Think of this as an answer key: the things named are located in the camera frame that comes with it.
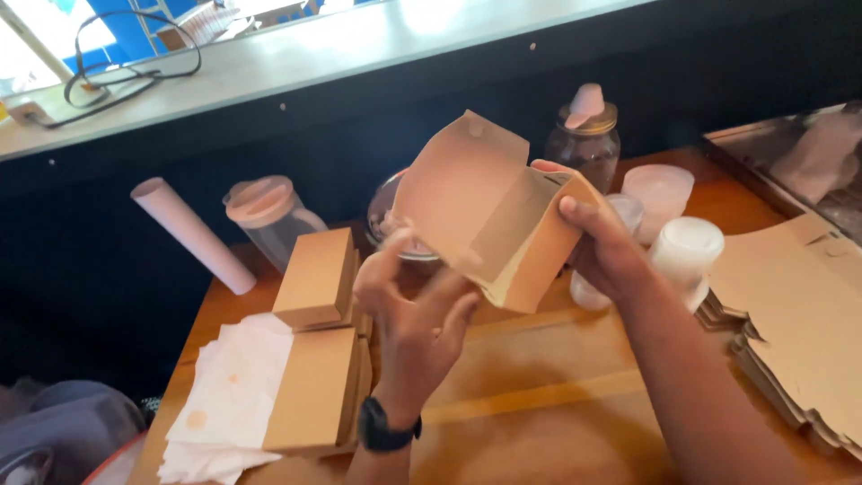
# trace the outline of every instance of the person's left hand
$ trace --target person's left hand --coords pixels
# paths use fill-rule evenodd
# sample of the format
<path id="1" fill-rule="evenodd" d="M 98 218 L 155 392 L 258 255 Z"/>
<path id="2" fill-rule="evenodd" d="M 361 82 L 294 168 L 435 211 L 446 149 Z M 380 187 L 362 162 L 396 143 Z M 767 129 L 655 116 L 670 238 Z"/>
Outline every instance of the person's left hand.
<path id="1" fill-rule="evenodd" d="M 382 369 L 373 395 L 393 430 L 407 430 L 425 401 L 461 355 L 464 335 L 479 303 L 470 281 L 442 269 L 416 301 L 405 299 L 395 278 L 398 256 L 412 241 L 411 229 L 396 231 L 365 260 L 353 285 L 362 310 L 380 332 Z"/>

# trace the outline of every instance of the white countertop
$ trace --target white countertop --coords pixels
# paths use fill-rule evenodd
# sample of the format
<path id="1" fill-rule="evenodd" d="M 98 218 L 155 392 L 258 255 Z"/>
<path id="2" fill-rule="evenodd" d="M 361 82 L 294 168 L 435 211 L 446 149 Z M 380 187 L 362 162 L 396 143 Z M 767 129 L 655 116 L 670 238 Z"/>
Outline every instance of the white countertop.
<path id="1" fill-rule="evenodd" d="M 390 0 L 291 22 L 201 49 L 203 67 L 138 98 L 56 130 L 0 123 L 0 161 L 86 142 L 179 117 L 263 98 L 597 16 L 654 0 Z M 191 69 L 194 51 L 139 64 Z M 55 120 L 79 114 L 63 86 L 29 96 Z"/>

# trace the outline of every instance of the stack of kraft boxes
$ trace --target stack of kraft boxes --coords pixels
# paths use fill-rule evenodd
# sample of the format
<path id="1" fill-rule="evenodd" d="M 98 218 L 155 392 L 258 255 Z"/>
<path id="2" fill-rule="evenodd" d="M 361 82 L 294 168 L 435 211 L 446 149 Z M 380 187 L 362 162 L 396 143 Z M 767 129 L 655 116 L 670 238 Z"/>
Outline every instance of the stack of kraft boxes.
<path id="1" fill-rule="evenodd" d="M 353 299 L 358 271 L 350 229 L 297 239 L 272 308 L 294 340 L 264 450 L 304 457 L 356 450 L 359 406 L 372 385 L 373 328 Z"/>

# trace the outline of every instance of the stack of plastic cups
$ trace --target stack of plastic cups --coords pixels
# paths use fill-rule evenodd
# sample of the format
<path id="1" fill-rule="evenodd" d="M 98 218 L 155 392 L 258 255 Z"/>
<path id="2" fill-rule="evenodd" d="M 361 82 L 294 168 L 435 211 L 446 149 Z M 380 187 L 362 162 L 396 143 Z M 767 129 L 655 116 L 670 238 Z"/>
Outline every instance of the stack of plastic cups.
<path id="1" fill-rule="evenodd" d="M 628 233 L 635 235 L 640 228 L 640 222 L 644 216 L 644 206 L 636 198 L 615 193 L 607 197 L 608 203 L 614 208 L 616 214 L 622 220 L 622 224 Z M 596 290 L 577 271 L 572 272 L 572 283 L 569 286 L 572 299 L 585 310 L 597 312 L 610 305 L 610 299 Z"/>
<path id="2" fill-rule="evenodd" d="M 692 313 L 709 294 L 705 275 L 724 250 L 724 235 L 715 224 L 680 217 L 665 224 L 649 250 L 649 260 L 677 288 Z"/>
<path id="3" fill-rule="evenodd" d="M 638 243 L 652 244 L 665 224 L 683 215 L 694 183 L 691 172 L 671 165 L 644 165 L 626 173 L 620 192 L 644 206 Z"/>

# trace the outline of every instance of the black wall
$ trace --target black wall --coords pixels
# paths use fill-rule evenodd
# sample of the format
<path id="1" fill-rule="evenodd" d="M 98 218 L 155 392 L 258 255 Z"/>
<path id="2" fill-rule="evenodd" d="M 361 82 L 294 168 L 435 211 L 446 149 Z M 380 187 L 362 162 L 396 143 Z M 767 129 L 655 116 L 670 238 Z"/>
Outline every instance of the black wall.
<path id="1" fill-rule="evenodd" d="M 659 4 L 684 9 L 687 2 L 650 5 Z M 649 8 L 644 11 L 658 15 L 658 7 Z M 603 16 L 584 28 L 601 44 L 636 30 L 639 18 L 639 11 Z M 253 110 L 203 134 L 191 123 L 175 122 L 179 136 L 188 129 L 190 139 L 210 140 L 218 149 L 187 154 L 169 146 L 163 150 L 183 155 L 127 165 L 121 144 L 105 145 L 107 151 L 99 153 L 99 145 L 89 143 L 82 150 L 94 159 L 115 157 L 121 163 L 91 170 L 75 183 L 0 200 L 0 381 L 19 375 L 90 378 L 133 396 L 164 389 L 210 275 L 129 199 L 130 190 L 148 177 L 168 180 L 228 244 L 246 238 L 224 216 L 222 195 L 236 181 L 267 174 L 293 179 L 306 206 L 328 222 L 362 217 L 375 187 L 408 166 L 424 142 L 465 109 L 524 136 L 532 143 L 531 155 L 541 157 L 557 109 L 584 82 L 600 83 L 617 104 L 623 156 L 652 153 L 692 142 L 702 132 L 862 96 L 859 19 L 858 0 L 812 2 L 586 56 L 565 67 L 450 85 L 423 96 L 375 88 L 365 76 L 357 82 L 364 83 L 365 101 L 377 107 L 361 114 L 276 135 L 264 129 L 266 136 L 240 144 L 220 140 L 254 124 Z M 565 42 L 564 36 L 558 39 Z M 476 69 L 459 64 L 457 54 L 442 59 L 435 69 Z M 152 133 L 142 130 L 139 142 L 166 143 L 148 139 Z M 77 156 L 83 163 L 88 153 Z"/>

